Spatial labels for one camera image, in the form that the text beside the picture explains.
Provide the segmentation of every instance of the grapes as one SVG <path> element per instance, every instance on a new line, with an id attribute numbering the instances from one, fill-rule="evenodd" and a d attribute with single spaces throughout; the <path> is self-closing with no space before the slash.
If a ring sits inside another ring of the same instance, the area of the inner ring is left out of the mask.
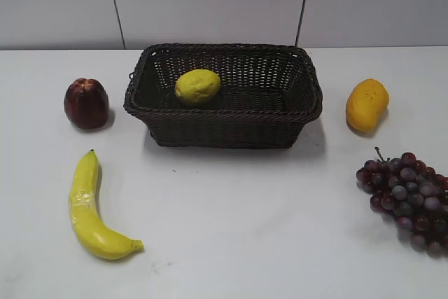
<path id="1" fill-rule="evenodd" d="M 426 168 L 426 175 L 432 176 L 434 174 L 435 174 L 435 170 L 432 167 L 427 167 Z"/>
<path id="2" fill-rule="evenodd" d="M 399 185 L 400 183 L 401 183 L 401 179 L 399 176 L 396 176 L 396 175 L 391 176 L 388 180 L 389 187 L 391 187 L 391 188 Z"/>
<path id="3" fill-rule="evenodd" d="M 375 187 L 373 186 L 373 183 L 371 183 L 371 182 L 365 182 L 365 183 L 363 183 L 363 190 L 364 190 L 367 194 L 372 194 L 374 189 L 375 189 Z"/>
<path id="4" fill-rule="evenodd" d="M 440 201 L 436 197 L 428 197 L 425 199 L 424 207 L 426 210 L 435 211 L 440 207 Z"/>
<path id="5" fill-rule="evenodd" d="M 401 159 L 394 158 L 391 161 L 389 161 L 389 169 L 392 173 L 398 173 L 401 169 Z"/>
<path id="6" fill-rule="evenodd" d="M 433 222 L 433 231 L 442 234 L 447 231 L 447 222 L 443 218 L 437 218 Z"/>
<path id="7" fill-rule="evenodd" d="M 423 205 L 425 198 L 420 193 L 409 194 L 407 196 L 407 202 L 414 208 L 419 208 Z"/>
<path id="8" fill-rule="evenodd" d="M 417 174 L 412 168 L 405 167 L 400 171 L 400 176 L 404 181 L 414 181 Z"/>
<path id="9" fill-rule="evenodd" d="M 431 242 L 428 245 L 428 253 L 433 256 L 438 256 L 443 252 L 442 245 L 439 242 Z"/>
<path id="10" fill-rule="evenodd" d="M 385 208 L 385 210 L 393 210 L 395 208 L 396 201 L 392 197 L 392 195 L 383 195 L 383 198 L 381 199 L 381 206 Z"/>
<path id="11" fill-rule="evenodd" d="M 392 215 L 398 227 L 413 233 L 411 245 L 438 255 L 448 249 L 448 177 L 410 152 L 400 158 L 368 160 L 356 172 L 362 189 L 371 194 L 375 212 Z"/>
<path id="12" fill-rule="evenodd" d="M 369 171 L 367 171 L 364 168 L 361 168 L 360 170 L 358 170 L 356 172 L 356 178 L 360 182 L 368 182 L 370 180 L 371 176 L 372 176 L 372 173 L 370 173 Z"/>
<path id="13" fill-rule="evenodd" d="M 412 235 L 411 246 L 414 250 L 423 251 L 426 248 L 426 240 L 423 235 Z"/>
<path id="14" fill-rule="evenodd" d="M 420 183 L 419 192 L 423 196 L 431 196 L 434 193 L 434 186 L 431 182 L 422 182 Z"/>
<path id="15" fill-rule="evenodd" d="M 372 208 L 373 211 L 383 211 L 380 196 L 374 195 L 370 198 L 370 208 Z"/>
<path id="16" fill-rule="evenodd" d="M 403 186 L 397 185 L 392 188 L 392 196 L 398 201 L 406 200 L 407 190 Z"/>
<path id="17" fill-rule="evenodd" d="M 426 172 L 426 165 L 423 161 L 417 160 L 414 166 L 415 172 L 417 172 L 417 174 L 423 174 L 424 172 Z"/>
<path id="18" fill-rule="evenodd" d="M 430 227 L 429 220 L 425 216 L 418 216 L 415 219 L 414 225 L 418 231 L 427 231 Z"/>
<path id="19" fill-rule="evenodd" d="M 400 228 L 406 229 L 406 230 L 412 230 L 414 229 L 414 224 L 412 223 L 412 220 L 408 217 L 400 217 L 397 220 L 398 225 Z"/>
<path id="20" fill-rule="evenodd" d="M 374 186 L 379 186 L 384 180 L 384 176 L 382 173 L 374 173 L 372 174 L 372 178 L 370 178 Z"/>
<path id="21" fill-rule="evenodd" d="M 369 172 L 376 172 L 378 170 L 378 163 L 374 160 L 368 160 L 364 164 L 364 168 Z"/>
<path id="22" fill-rule="evenodd" d="M 409 193 L 414 193 L 418 191 L 419 185 L 417 185 L 415 182 L 407 182 L 406 189 Z"/>
<path id="23" fill-rule="evenodd" d="M 403 153 L 401 155 L 401 162 L 404 164 L 404 166 L 412 166 L 416 162 L 415 155 L 410 152 Z"/>

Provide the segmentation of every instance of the apple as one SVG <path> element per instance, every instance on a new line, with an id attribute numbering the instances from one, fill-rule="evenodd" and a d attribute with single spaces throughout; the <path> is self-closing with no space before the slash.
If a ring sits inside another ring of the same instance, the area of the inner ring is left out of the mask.
<path id="1" fill-rule="evenodd" d="M 96 129 L 106 124 L 109 99 L 100 82 L 78 78 L 65 93 L 64 110 L 67 118 L 80 129 Z"/>

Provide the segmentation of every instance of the mango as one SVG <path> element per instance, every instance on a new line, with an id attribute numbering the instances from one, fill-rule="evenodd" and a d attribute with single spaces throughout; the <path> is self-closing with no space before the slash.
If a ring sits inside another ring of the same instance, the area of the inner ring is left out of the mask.
<path id="1" fill-rule="evenodd" d="M 376 128 L 389 104 L 389 93 L 381 82 L 369 78 L 351 92 L 346 104 L 346 119 L 355 130 L 370 132 Z"/>

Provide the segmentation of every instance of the yellow banana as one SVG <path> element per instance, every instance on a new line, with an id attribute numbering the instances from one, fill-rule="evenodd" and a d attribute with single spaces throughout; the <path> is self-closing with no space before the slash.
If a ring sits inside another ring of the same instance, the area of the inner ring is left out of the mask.
<path id="1" fill-rule="evenodd" d="M 95 205 L 99 163 L 93 150 L 84 155 L 75 171 L 70 191 L 69 208 L 79 242 L 94 255 L 104 259 L 120 259 L 143 250 L 143 243 L 107 228 Z"/>

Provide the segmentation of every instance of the yellow lemon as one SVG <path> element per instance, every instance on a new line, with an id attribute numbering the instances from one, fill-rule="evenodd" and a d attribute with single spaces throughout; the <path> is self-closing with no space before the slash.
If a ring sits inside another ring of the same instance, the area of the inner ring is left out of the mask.
<path id="1" fill-rule="evenodd" d="M 220 86 L 221 79 L 217 73 L 207 69 L 195 69 L 179 77 L 175 93 L 182 103 L 197 106 L 212 99 Z"/>

